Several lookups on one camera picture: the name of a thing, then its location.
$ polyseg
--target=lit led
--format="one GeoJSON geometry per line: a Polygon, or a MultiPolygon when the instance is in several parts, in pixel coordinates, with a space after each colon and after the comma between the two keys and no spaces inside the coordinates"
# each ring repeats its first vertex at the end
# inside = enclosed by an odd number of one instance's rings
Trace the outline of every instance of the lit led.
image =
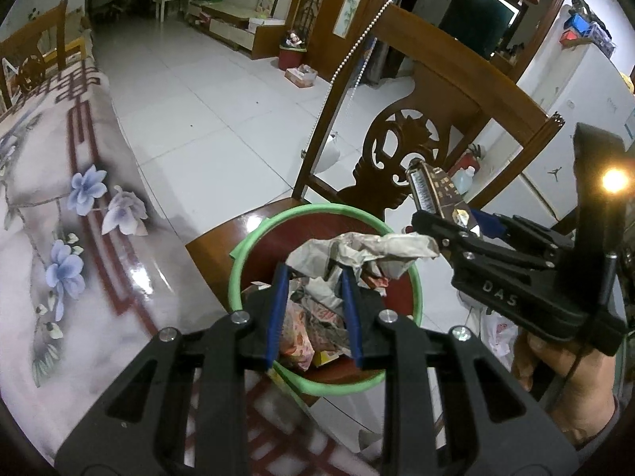
{"type": "Polygon", "coordinates": [[[611,168],[602,177],[602,185],[609,193],[616,194],[623,191],[630,183],[629,176],[622,170],[611,168]]]}

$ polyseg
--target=trash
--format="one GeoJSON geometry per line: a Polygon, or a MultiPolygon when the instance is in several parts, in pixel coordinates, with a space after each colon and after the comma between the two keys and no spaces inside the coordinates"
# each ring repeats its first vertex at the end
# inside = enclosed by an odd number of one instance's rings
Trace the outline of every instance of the trash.
{"type": "Polygon", "coordinates": [[[511,370],[514,361],[512,347],[517,336],[518,326],[501,314],[481,314],[481,340],[507,370],[511,370]]]}
{"type": "Polygon", "coordinates": [[[280,354],[283,364],[307,370],[315,350],[307,333],[306,311],[297,303],[287,301],[287,312],[280,336],[280,354]]]}
{"type": "Polygon", "coordinates": [[[429,236],[391,233],[385,236],[345,233],[331,240],[309,240],[287,257],[300,277],[289,285],[283,323],[281,362],[307,370],[340,354],[350,356],[342,299],[337,295],[342,266],[351,267],[360,286],[385,295],[390,279],[401,277],[420,257],[437,257],[429,236]]]}
{"type": "Polygon", "coordinates": [[[294,30],[290,30],[282,39],[280,43],[282,48],[292,48],[296,50],[306,50],[306,41],[300,36],[300,34],[294,30]]]}
{"type": "MultiPolygon", "coordinates": [[[[331,270],[337,271],[337,264],[351,267],[359,283],[363,273],[372,277],[398,279],[415,260],[438,255],[439,247],[430,236],[417,233],[378,236],[350,232],[332,240],[313,239],[305,242],[289,254],[287,265],[309,278],[326,277],[331,291],[334,291],[339,275],[335,272],[337,277],[334,276],[331,270]]],[[[341,302],[335,306],[332,311],[343,315],[341,302]]]]}

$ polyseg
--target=metal screw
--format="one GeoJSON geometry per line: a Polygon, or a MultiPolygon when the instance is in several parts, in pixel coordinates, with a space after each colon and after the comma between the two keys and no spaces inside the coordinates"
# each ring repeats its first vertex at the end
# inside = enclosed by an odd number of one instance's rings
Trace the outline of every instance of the metal screw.
{"type": "Polygon", "coordinates": [[[232,322],[234,324],[242,325],[249,322],[250,316],[249,313],[245,310],[238,310],[232,313],[232,322]]]}
{"type": "Polygon", "coordinates": [[[470,338],[472,338],[472,331],[470,331],[466,326],[457,326],[452,329],[452,336],[456,338],[459,342],[467,342],[470,338]]]}
{"type": "Polygon", "coordinates": [[[162,342],[172,342],[179,332],[174,327],[164,327],[159,331],[159,340],[162,342]]]}
{"type": "Polygon", "coordinates": [[[397,314],[397,311],[381,310],[379,312],[379,320],[381,320],[382,322],[386,324],[392,324],[393,322],[397,322],[398,318],[399,318],[399,315],[397,314]]]}

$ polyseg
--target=framed picture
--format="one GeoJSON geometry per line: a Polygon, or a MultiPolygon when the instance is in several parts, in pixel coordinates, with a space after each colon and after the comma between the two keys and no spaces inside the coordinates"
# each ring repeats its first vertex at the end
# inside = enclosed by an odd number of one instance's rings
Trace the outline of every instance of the framed picture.
{"type": "Polygon", "coordinates": [[[275,12],[275,5],[277,0],[258,0],[256,4],[256,12],[265,14],[267,17],[271,17],[275,12]]]}
{"type": "Polygon", "coordinates": [[[360,6],[361,0],[344,0],[342,8],[340,9],[340,15],[337,17],[335,26],[333,27],[333,33],[339,37],[346,37],[350,23],[352,23],[357,8],[360,6]]]}

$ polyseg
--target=floral tablecloth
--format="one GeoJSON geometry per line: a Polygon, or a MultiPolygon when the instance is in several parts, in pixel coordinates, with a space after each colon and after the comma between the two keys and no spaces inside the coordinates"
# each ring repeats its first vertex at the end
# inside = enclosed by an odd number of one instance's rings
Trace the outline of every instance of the floral tablecloth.
{"type": "Polygon", "coordinates": [[[52,461],[159,329],[225,312],[148,201],[90,60],[0,119],[0,195],[0,393],[52,461]]]}

